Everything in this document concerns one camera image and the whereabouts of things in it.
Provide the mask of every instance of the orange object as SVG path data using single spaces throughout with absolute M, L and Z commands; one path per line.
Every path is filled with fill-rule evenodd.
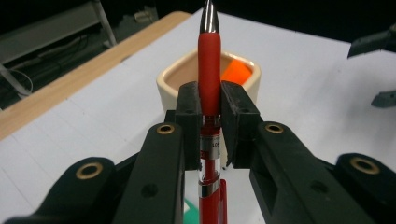
M 243 85 L 250 76 L 251 71 L 245 66 L 245 64 L 239 60 L 233 59 L 221 75 L 221 80 Z

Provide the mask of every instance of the pen barrel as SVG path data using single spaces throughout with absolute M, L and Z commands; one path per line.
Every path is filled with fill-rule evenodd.
M 212 184 L 220 176 L 220 130 L 219 128 L 202 128 L 200 134 L 200 183 Z
M 219 33 L 202 33 L 198 38 L 198 89 L 202 113 L 205 116 L 219 114 L 220 99 Z
M 200 223 L 220 224 L 220 188 L 207 197 L 200 197 Z

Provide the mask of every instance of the red pen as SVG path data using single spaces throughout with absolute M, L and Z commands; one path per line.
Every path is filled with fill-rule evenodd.
M 201 224 L 226 224 L 226 184 L 220 180 L 220 54 L 219 19 L 207 0 L 198 39 L 198 89 L 203 113 L 200 133 L 199 210 Z

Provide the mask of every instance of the metal ring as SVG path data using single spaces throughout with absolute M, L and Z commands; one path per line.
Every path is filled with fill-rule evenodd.
M 283 133 L 283 128 L 282 126 L 274 123 L 269 123 L 265 125 L 265 130 L 270 133 Z
M 103 165 L 100 162 L 90 162 L 82 165 L 76 171 L 76 177 L 78 179 L 91 179 L 99 175 L 103 170 Z
M 380 170 L 375 163 L 372 161 L 360 158 L 360 157 L 354 157 L 350 160 L 350 164 L 357 170 L 366 173 L 367 175 L 377 175 L 379 174 Z
M 215 182 L 208 184 L 208 185 L 203 185 L 201 182 L 199 182 L 199 197 L 200 198 L 205 198 L 207 196 L 212 195 L 220 185 L 220 180 L 217 179 Z
M 157 128 L 157 133 L 160 134 L 169 134 L 175 130 L 175 127 L 170 124 L 164 124 Z

